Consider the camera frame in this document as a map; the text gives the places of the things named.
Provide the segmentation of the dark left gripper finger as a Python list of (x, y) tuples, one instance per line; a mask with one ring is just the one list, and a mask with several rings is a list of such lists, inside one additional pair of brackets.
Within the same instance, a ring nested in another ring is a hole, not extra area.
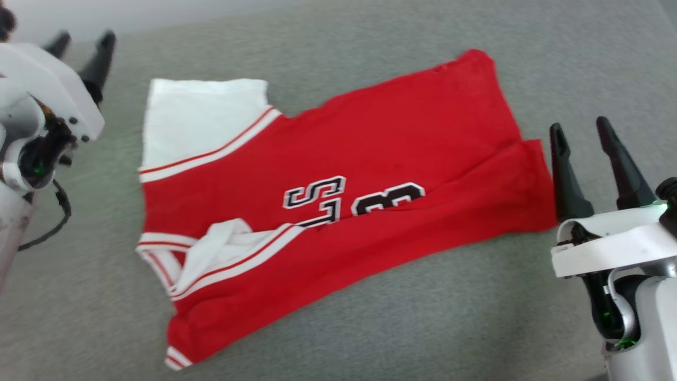
[(95, 104), (101, 104), (103, 101), (103, 90), (108, 81), (109, 72), (111, 72), (116, 42), (117, 37), (113, 31), (104, 32), (95, 44), (94, 55), (78, 72)]
[(57, 59), (62, 59), (71, 43), (68, 31), (59, 31), (46, 45), (44, 50)]

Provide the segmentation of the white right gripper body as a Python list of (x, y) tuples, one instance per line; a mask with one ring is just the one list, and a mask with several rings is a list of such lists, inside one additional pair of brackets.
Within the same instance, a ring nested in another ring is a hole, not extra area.
[(566, 220), (557, 231), (559, 245), (551, 248), (555, 275), (583, 275), (674, 257), (675, 237), (658, 221), (666, 210), (667, 205), (649, 205)]

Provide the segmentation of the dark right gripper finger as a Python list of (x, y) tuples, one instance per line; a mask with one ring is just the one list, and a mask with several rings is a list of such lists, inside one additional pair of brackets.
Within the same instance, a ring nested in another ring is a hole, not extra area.
[(609, 119), (605, 116), (599, 116), (596, 120), (596, 126), (600, 144), (609, 157), (616, 181), (617, 209), (628, 210), (655, 203), (657, 198), (655, 198), (636, 162), (619, 139)]
[(584, 219), (594, 215), (592, 203), (583, 195), (570, 161), (571, 150), (560, 123), (550, 127), (550, 150), (556, 218)]

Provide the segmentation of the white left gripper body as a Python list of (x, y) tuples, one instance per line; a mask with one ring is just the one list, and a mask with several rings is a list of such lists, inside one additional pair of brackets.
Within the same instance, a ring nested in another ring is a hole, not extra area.
[(97, 140), (105, 122), (79, 75), (64, 62), (30, 43), (2, 43), (2, 75), (66, 121), (78, 138)]

